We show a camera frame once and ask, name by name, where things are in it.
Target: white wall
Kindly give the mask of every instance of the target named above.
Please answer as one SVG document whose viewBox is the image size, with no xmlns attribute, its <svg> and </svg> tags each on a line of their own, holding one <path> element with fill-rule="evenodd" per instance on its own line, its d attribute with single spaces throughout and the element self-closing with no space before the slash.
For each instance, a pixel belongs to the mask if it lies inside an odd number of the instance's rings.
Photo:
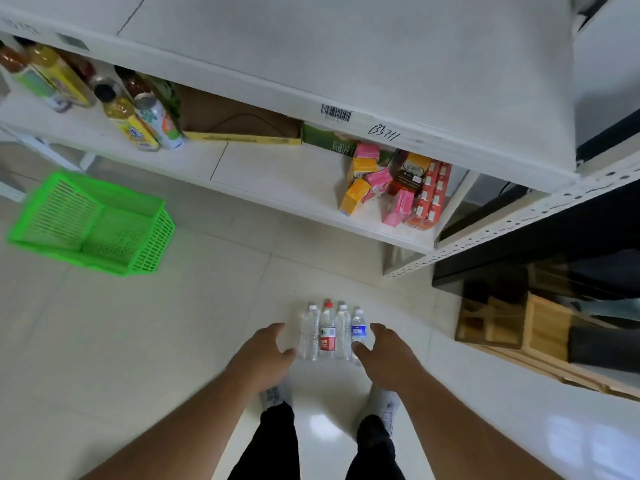
<svg viewBox="0 0 640 480">
<path fill-rule="evenodd" d="M 610 0 L 574 42 L 576 144 L 640 109 L 640 0 Z"/>
</svg>

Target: foot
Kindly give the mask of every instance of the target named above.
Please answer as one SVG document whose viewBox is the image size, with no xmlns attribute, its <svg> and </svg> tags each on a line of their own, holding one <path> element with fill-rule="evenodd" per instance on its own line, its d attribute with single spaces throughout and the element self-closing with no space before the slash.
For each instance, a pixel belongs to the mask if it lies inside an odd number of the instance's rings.
<svg viewBox="0 0 640 480">
<path fill-rule="evenodd" d="M 278 406 L 282 403 L 287 403 L 288 405 L 293 406 L 289 387 L 286 386 L 284 382 L 278 384 L 276 387 L 272 387 L 271 389 L 261 392 L 260 402 L 262 403 L 263 411 L 267 411 L 267 409 Z"/>
<path fill-rule="evenodd" d="M 400 398 L 395 392 L 372 385 L 366 405 L 356 416 L 353 437 L 356 437 L 358 427 L 362 420 L 371 415 L 378 416 L 385 425 L 389 436 L 392 436 L 394 430 L 394 414 L 399 407 Z"/>
</svg>

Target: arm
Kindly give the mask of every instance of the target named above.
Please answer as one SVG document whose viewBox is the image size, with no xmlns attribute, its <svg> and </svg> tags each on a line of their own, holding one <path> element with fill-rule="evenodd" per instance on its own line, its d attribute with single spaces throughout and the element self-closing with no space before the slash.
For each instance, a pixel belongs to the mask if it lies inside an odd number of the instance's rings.
<svg viewBox="0 0 640 480">
<path fill-rule="evenodd" d="M 278 384 L 295 359 L 276 345 L 283 328 L 258 330 L 218 377 L 83 480 L 211 480 L 249 400 Z"/>
<path fill-rule="evenodd" d="M 438 480 L 556 480 L 558 476 L 466 407 L 395 331 L 372 323 L 372 350 L 353 352 L 374 384 L 398 393 Z"/>
</svg>

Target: water bottle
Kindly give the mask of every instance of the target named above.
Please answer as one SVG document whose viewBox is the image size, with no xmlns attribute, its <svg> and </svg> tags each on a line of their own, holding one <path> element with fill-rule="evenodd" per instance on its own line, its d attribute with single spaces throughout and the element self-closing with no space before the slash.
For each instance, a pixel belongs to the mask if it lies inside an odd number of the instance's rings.
<svg viewBox="0 0 640 480">
<path fill-rule="evenodd" d="M 351 316 L 347 305 L 341 301 L 335 316 L 335 356 L 351 360 Z"/>
<path fill-rule="evenodd" d="M 298 355 L 302 359 L 316 360 L 318 358 L 318 325 L 320 313 L 315 303 L 309 303 L 307 313 L 302 318 L 300 326 L 300 347 Z"/>
<path fill-rule="evenodd" d="M 364 320 L 362 308 L 356 306 L 351 319 L 351 341 L 364 344 L 367 341 L 367 322 Z M 362 365 L 356 355 L 353 356 L 356 365 Z"/>
<path fill-rule="evenodd" d="M 331 300 L 324 302 L 320 316 L 320 357 L 332 358 L 335 355 L 335 315 Z"/>
</svg>

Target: green plastic basket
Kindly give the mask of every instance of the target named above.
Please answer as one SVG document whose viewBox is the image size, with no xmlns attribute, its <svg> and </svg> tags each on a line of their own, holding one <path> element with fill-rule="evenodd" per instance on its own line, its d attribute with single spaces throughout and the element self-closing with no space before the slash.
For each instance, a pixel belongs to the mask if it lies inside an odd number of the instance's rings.
<svg viewBox="0 0 640 480">
<path fill-rule="evenodd" d="M 8 241 L 126 276 L 155 272 L 174 229 L 161 199 L 59 171 L 31 195 Z"/>
</svg>

